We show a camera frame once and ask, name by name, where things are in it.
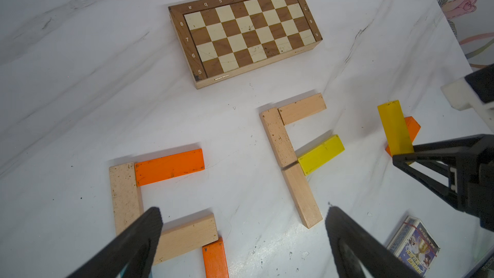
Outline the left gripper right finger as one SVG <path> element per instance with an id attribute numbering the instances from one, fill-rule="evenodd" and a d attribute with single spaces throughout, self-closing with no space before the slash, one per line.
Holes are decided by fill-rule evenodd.
<path id="1" fill-rule="evenodd" d="M 329 207 L 325 228 L 340 277 L 418 277 L 356 221 L 336 206 Z"/>

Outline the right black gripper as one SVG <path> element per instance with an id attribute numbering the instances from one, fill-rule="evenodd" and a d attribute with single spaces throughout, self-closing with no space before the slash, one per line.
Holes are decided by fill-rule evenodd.
<path id="1" fill-rule="evenodd" d="M 473 135 L 415 145 L 414 152 L 392 157 L 395 167 L 458 211 L 479 218 L 493 231 L 493 135 Z M 447 185 L 413 168 L 421 165 L 448 180 Z"/>

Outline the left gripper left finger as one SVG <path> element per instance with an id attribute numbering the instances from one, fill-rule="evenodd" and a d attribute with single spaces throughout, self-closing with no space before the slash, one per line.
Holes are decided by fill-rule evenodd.
<path id="1" fill-rule="evenodd" d="M 112 242 L 69 276 L 149 277 L 162 226 L 159 208 L 149 208 Z"/>

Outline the orange block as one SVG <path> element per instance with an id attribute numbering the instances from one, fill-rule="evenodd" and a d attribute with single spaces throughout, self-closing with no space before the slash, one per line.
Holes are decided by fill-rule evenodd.
<path id="1" fill-rule="evenodd" d="M 202 247 L 207 278 L 229 278 L 223 238 Z"/>
<path id="2" fill-rule="evenodd" d="M 397 114 L 381 116 L 381 120 L 388 141 L 386 152 L 391 157 L 413 153 L 413 141 L 421 129 L 416 120 L 413 117 L 403 118 Z"/>
<path id="3" fill-rule="evenodd" d="M 203 171 L 205 163 L 202 149 L 195 149 L 167 157 L 135 163 L 138 187 L 159 181 Z"/>

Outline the natural block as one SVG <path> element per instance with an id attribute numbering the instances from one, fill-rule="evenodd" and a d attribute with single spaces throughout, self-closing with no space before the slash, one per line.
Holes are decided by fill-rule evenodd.
<path id="1" fill-rule="evenodd" d="M 144 213 L 141 190 L 136 182 L 135 164 L 125 163 L 110 167 L 109 179 L 115 229 L 119 235 Z"/>
<path id="2" fill-rule="evenodd" d="M 213 214 L 162 232 L 153 265 L 181 256 L 219 239 Z"/>
<path id="3" fill-rule="evenodd" d="M 302 167 L 297 162 L 282 170 L 282 173 L 302 224 L 310 229 L 322 221 L 322 215 Z"/>
<path id="4" fill-rule="evenodd" d="M 268 109 L 260 114 L 260 118 L 280 168 L 283 169 L 296 162 L 297 156 L 279 110 Z"/>
<path id="5" fill-rule="evenodd" d="M 326 109 L 321 93 L 312 95 L 278 109 L 284 125 L 292 124 L 298 120 L 309 117 Z"/>

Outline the yellow block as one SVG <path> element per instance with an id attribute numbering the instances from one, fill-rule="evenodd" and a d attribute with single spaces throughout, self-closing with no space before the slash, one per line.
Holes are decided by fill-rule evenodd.
<path id="1" fill-rule="evenodd" d="M 412 140 L 398 100 L 377 107 L 392 156 L 414 152 Z"/>

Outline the orange block front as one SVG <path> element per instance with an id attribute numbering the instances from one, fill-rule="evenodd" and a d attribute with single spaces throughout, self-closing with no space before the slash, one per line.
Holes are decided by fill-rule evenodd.
<path id="1" fill-rule="evenodd" d="M 229 278 L 223 238 L 202 247 L 207 278 Z"/>

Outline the yellow-green block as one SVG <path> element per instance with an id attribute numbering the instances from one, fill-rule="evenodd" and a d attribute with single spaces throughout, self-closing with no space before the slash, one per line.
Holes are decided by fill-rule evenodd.
<path id="1" fill-rule="evenodd" d="M 314 149 L 303 154 L 298 158 L 302 171 L 305 176 L 310 175 L 325 163 L 329 162 L 340 153 L 344 152 L 345 147 L 338 135 L 333 135 Z"/>

